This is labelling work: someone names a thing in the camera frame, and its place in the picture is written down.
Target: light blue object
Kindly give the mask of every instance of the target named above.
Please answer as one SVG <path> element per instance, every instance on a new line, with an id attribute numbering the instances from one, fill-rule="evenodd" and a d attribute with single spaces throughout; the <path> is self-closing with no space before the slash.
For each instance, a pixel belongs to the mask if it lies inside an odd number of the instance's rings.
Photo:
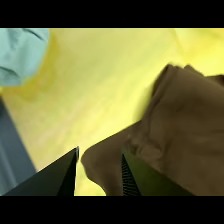
<path id="1" fill-rule="evenodd" d="M 48 28 L 0 28 L 0 86 L 35 75 L 48 45 Z"/>

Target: yellow table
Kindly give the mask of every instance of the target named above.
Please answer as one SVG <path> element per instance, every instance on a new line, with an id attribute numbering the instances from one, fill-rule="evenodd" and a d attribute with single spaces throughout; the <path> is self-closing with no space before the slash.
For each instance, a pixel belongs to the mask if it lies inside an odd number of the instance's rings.
<path id="1" fill-rule="evenodd" d="M 140 118 L 167 63 L 224 73 L 223 29 L 51 29 L 38 74 L 3 98 L 37 170 Z M 76 195 L 104 195 L 78 164 Z"/>

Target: folded cloth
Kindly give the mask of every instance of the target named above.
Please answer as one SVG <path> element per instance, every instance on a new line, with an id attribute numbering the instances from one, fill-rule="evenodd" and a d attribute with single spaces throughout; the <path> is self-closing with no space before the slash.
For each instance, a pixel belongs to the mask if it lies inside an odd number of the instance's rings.
<path id="1" fill-rule="evenodd" d="M 84 153 L 88 178 L 107 195 L 122 195 L 121 150 L 128 148 L 194 195 L 223 195 L 223 87 L 222 75 L 167 65 L 141 121 Z"/>
<path id="2" fill-rule="evenodd" d="M 0 86 L 21 85 L 44 57 L 48 28 L 0 28 Z"/>

